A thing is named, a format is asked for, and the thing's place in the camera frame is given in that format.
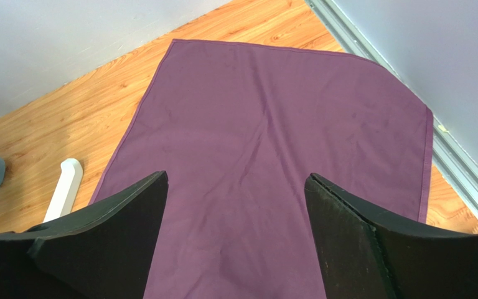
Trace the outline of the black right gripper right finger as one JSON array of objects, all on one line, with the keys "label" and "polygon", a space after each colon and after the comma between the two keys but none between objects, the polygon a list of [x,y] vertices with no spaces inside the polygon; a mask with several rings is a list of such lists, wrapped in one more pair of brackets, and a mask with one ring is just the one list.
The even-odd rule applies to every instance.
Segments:
[{"label": "black right gripper right finger", "polygon": [[327,298],[478,298],[478,234],[395,214],[316,173],[304,191]]}]

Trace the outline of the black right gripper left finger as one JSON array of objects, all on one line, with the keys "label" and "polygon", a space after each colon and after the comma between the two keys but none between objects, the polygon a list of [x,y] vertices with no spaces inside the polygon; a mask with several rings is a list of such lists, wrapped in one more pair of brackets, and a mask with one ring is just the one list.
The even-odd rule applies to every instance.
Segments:
[{"label": "black right gripper left finger", "polygon": [[169,189],[159,171],[25,232],[0,234],[0,298],[142,298]]}]

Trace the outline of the purple cloth napkin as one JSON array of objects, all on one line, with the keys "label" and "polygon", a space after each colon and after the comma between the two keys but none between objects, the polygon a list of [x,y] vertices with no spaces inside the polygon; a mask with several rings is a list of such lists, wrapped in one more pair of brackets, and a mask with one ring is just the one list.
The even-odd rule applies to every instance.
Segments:
[{"label": "purple cloth napkin", "polygon": [[146,298],[325,297],[304,198],[334,163],[322,52],[171,42],[91,199],[167,173]]}]

